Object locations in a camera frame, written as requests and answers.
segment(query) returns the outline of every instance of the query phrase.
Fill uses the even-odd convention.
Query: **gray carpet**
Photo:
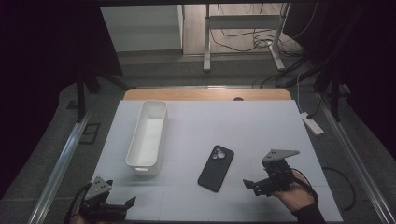
[[[285,64],[290,66],[295,60],[286,59]],[[124,77],[119,77],[119,79],[138,87],[208,85],[251,87],[256,79],[261,78],[257,82],[260,84],[264,78],[276,74],[274,62],[269,55],[214,56],[210,73],[203,72],[202,57],[177,55],[157,57],[151,55],[137,58],[136,56],[124,56],[124,58],[120,58],[120,61]],[[285,77],[283,81],[296,77],[308,66],[309,64],[303,66],[292,75]],[[63,223],[64,212],[71,203],[74,194],[91,180],[118,102],[125,92],[112,83],[101,78],[98,79],[102,90],[98,94],[89,120],[89,124],[100,123],[98,135],[92,145],[78,145],[45,223]],[[319,104],[318,97],[311,88],[314,80],[315,77],[309,78],[299,86],[300,107],[308,113],[315,112]],[[264,87],[272,88],[273,84],[274,79],[271,79],[265,83]],[[296,87],[290,88],[290,93],[293,99],[297,99]],[[77,110],[73,109],[73,106],[69,106],[76,99],[75,86],[70,86],[62,91],[60,104],[52,123],[36,147],[34,154],[0,202],[0,223],[26,223],[29,219],[77,119]],[[356,117],[346,99],[340,100],[340,118],[375,183],[388,200],[389,207],[392,211],[396,211],[395,160]],[[314,120],[325,132],[322,136],[316,137],[308,131],[321,165],[343,172],[357,191],[355,206],[351,210],[343,212],[343,208],[347,207],[352,200],[349,185],[340,175],[325,171],[345,223],[381,223],[322,109],[314,116]],[[81,141],[84,142],[91,140],[90,134],[81,137]]]

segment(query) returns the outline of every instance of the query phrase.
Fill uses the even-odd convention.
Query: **smartphone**
[[[232,160],[233,151],[215,146],[198,178],[198,184],[214,192],[219,192]]]

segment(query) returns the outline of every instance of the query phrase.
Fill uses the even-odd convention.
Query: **wooden floor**
[[[210,15],[247,15],[247,14],[264,14],[277,15],[280,13],[282,4],[221,4],[210,5]],[[183,35],[183,53],[185,55],[195,55],[204,53],[205,43],[205,5],[186,5]],[[253,34],[240,36],[224,35],[240,35],[244,33],[252,33],[253,30],[213,30],[212,34],[216,42],[229,46],[229,49],[218,45],[212,36],[210,36],[211,53],[236,53],[236,52],[268,52],[265,42],[262,42],[264,48],[255,48],[253,43]],[[275,31],[262,32],[260,35],[274,35]],[[262,38],[272,39],[270,36],[262,36]],[[299,46],[286,35],[280,37],[284,43],[286,50],[298,49]]]

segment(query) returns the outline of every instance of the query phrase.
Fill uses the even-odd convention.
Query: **aluminum rail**
[[[327,119],[332,125],[332,129],[334,130],[335,135],[337,136],[340,143],[343,145],[346,156],[349,159],[352,168],[358,176],[358,179],[360,180],[382,223],[396,223],[394,215],[390,211],[387,201],[385,200],[383,194],[381,193],[378,186],[376,185],[369,172],[367,171],[366,167],[364,166],[363,161],[357,153],[356,148],[353,146],[352,142],[348,138],[346,131],[344,130],[341,123],[337,122],[332,116],[332,113],[329,110],[329,102],[327,101],[326,97],[322,97],[321,100],[323,100],[324,102],[322,110],[324,111]]]
[[[64,149],[52,170],[46,187],[44,187],[40,198],[38,199],[35,209],[29,218],[29,224],[43,223],[50,206],[53,202],[55,194],[61,185],[62,179],[64,178],[64,173],[67,170],[69,162],[71,161],[75,149],[78,145],[79,138],[84,132],[85,126],[87,125],[88,119],[92,114],[92,108],[96,100],[96,96],[93,97],[93,102],[89,105],[87,113],[83,117],[80,123],[76,123],[69,138],[67,139]]]

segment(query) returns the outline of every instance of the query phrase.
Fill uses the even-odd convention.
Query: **white container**
[[[126,163],[137,175],[157,175],[160,172],[166,120],[166,102],[143,103],[126,156]]]

